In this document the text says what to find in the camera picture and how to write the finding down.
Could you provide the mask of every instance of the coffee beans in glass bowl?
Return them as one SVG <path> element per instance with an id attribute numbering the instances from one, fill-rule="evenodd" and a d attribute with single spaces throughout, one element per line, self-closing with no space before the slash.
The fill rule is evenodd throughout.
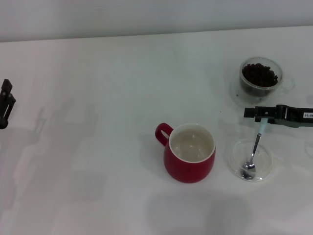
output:
<path id="1" fill-rule="evenodd" d="M 240 66 L 240 86 L 255 97 L 264 97 L 275 91 L 282 81 L 282 70 L 272 60 L 253 57 Z"/>

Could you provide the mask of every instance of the spoon handle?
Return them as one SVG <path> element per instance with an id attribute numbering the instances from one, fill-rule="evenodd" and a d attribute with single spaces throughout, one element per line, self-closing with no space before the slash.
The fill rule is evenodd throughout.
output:
<path id="1" fill-rule="evenodd" d="M 261 133 L 258 133 L 258 135 L 256 136 L 256 140 L 255 140 L 255 144 L 254 144 L 254 147 L 253 147 L 253 151 L 252 151 L 252 155 L 251 155 L 251 159 L 250 161 L 253 160 L 253 157 L 254 157 L 254 154 L 255 154 L 255 151 L 256 151 L 256 148 L 258 147 L 258 144 L 259 144 L 259 141 L 260 141 L 260 138 L 261 138 Z"/>

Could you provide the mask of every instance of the mug rim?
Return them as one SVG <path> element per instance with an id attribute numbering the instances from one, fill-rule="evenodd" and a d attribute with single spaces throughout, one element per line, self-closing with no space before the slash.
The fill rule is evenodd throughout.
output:
<path id="1" fill-rule="evenodd" d="M 205 159 L 203 159 L 203 160 L 201 160 L 201 161 L 197 161 L 197 162 L 186 161 L 186 160 L 181 159 L 180 157 L 178 157 L 178 156 L 174 153 L 174 151 L 172 150 L 172 146 L 171 146 L 172 137 L 175 135 L 175 132 L 177 132 L 179 129 L 181 129 L 181 128 L 184 127 L 184 126 L 197 126 L 197 127 L 201 127 L 204 131 L 206 131 L 206 132 L 211 136 L 211 138 L 212 138 L 212 140 L 213 140 L 213 148 L 212 148 L 212 151 L 210 152 L 210 154 L 209 154 Z M 203 126 L 201 126 L 201 125 L 199 125 L 199 124 L 197 124 L 197 123 L 185 123 L 185 124 L 182 124 L 182 125 L 179 125 L 178 127 L 176 127 L 176 128 L 171 132 L 171 134 L 170 134 L 170 137 L 169 137 L 169 139 L 168 139 L 168 145 L 169 145 L 169 147 L 170 147 L 170 149 L 171 149 L 171 152 L 174 154 L 175 157 L 177 157 L 179 160 L 181 160 L 181 161 L 183 161 L 183 162 L 186 162 L 186 163 L 193 163 L 193 164 L 194 164 L 194 163 L 202 163 L 202 162 L 208 160 L 208 159 L 213 155 L 213 153 L 214 153 L 214 151 L 215 151 L 215 147 L 216 147 L 216 145 L 215 145 L 215 139 L 214 139 L 214 136 L 212 135 L 212 133 L 209 132 L 205 127 L 203 127 Z"/>

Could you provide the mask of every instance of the small glass bowl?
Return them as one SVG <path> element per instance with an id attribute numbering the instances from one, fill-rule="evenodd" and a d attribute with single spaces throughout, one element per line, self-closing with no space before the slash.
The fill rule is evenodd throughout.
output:
<path id="1" fill-rule="evenodd" d="M 259 144 L 253 158 L 256 171 L 252 178 L 245 178 L 244 175 L 251 175 L 251 172 L 247 172 L 243 165 L 250 160 L 254 143 L 255 140 L 242 139 L 231 144 L 226 150 L 226 159 L 234 175 L 246 181 L 259 182 L 269 177 L 273 167 L 273 155 L 269 149 Z"/>
<path id="2" fill-rule="evenodd" d="M 276 85 L 271 87 L 259 87 L 246 80 L 245 76 L 243 75 L 243 68 L 248 64 L 258 64 L 258 63 L 264 66 L 269 66 L 270 70 L 272 70 L 275 73 L 275 75 L 278 77 L 277 78 L 278 82 Z M 274 61 L 264 57 L 252 57 L 244 61 L 240 66 L 239 75 L 240 75 L 240 86 L 242 90 L 246 94 L 254 96 L 256 98 L 265 97 L 272 93 L 273 91 L 275 91 L 277 87 L 281 84 L 283 79 L 283 72 L 281 68 Z"/>

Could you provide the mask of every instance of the coffee bean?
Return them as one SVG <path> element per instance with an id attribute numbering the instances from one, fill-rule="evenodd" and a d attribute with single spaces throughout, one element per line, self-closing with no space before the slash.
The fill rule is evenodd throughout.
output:
<path id="1" fill-rule="evenodd" d="M 278 76 L 275 75 L 274 71 L 260 63 L 247 64 L 242 69 L 242 73 L 249 82 L 257 86 L 271 87 L 278 82 Z"/>

